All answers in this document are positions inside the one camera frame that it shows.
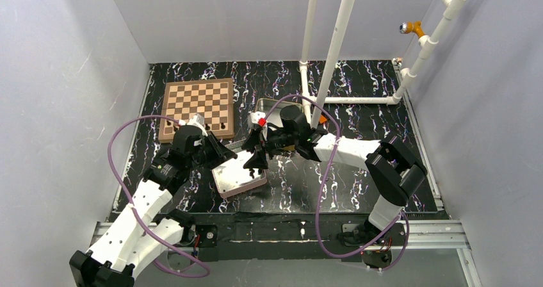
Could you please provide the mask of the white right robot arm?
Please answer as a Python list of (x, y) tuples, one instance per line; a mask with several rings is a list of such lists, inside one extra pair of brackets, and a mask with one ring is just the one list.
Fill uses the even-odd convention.
[(305, 115), (295, 106), (280, 110), (282, 125), (265, 119), (263, 112), (248, 117), (249, 136), (241, 148), (251, 153), (244, 164), (251, 174), (268, 169), (268, 160), (276, 152), (294, 147), (303, 158), (316, 162), (336, 162), (367, 171), (380, 194), (368, 225), (383, 231), (405, 207), (427, 169), (396, 136), (384, 140), (356, 140), (336, 136), (324, 129), (311, 128)]

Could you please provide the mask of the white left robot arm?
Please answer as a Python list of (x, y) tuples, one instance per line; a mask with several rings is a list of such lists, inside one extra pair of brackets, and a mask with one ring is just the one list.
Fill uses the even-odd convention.
[(154, 229), (148, 225), (200, 167), (212, 170), (238, 156), (210, 131), (181, 126), (143, 173), (131, 202), (109, 229), (69, 265), (77, 286), (133, 286), (137, 276), (164, 251), (187, 239), (195, 219), (172, 210)]

